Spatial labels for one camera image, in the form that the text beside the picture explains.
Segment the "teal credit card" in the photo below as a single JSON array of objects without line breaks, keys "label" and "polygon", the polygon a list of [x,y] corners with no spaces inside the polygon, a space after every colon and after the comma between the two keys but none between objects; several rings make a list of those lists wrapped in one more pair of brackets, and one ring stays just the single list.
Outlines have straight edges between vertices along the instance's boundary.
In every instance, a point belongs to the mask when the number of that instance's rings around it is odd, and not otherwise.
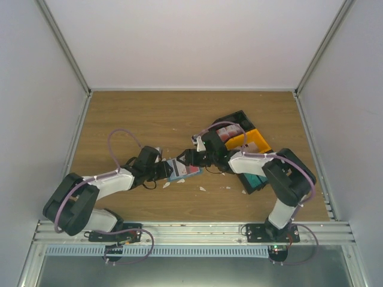
[{"label": "teal credit card", "polygon": [[264,176],[253,175],[249,173],[245,173],[244,176],[252,188],[257,188],[261,185],[264,185],[268,181]]}]

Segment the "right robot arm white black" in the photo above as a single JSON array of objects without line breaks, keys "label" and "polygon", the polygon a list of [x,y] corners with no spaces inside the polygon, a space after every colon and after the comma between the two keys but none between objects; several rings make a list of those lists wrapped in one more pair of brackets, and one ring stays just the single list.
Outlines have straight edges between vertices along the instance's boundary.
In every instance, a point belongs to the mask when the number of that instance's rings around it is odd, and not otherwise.
[{"label": "right robot arm white black", "polygon": [[265,220],[265,235],[271,242],[285,237],[296,213],[315,195],[316,177],[295,155],[279,152],[252,153],[228,149],[215,132],[193,136],[193,149],[184,150],[177,161],[185,166],[215,166],[223,173],[263,176],[276,195],[273,210]]}]

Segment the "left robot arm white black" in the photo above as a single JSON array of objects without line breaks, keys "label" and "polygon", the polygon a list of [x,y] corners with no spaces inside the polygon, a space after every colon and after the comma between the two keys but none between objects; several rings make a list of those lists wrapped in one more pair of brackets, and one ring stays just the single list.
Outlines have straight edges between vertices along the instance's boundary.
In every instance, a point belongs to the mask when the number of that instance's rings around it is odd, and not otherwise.
[{"label": "left robot arm white black", "polygon": [[161,151],[144,146],[133,157],[112,172],[96,176],[67,174],[45,204],[42,214],[54,224],[57,233],[74,236],[83,230],[100,231],[109,241],[123,236],[118,215],[107,209],[96,209],[98,200],[129,191],[146,182],[157,182],[171,176],[173,168],[161,160]]}]

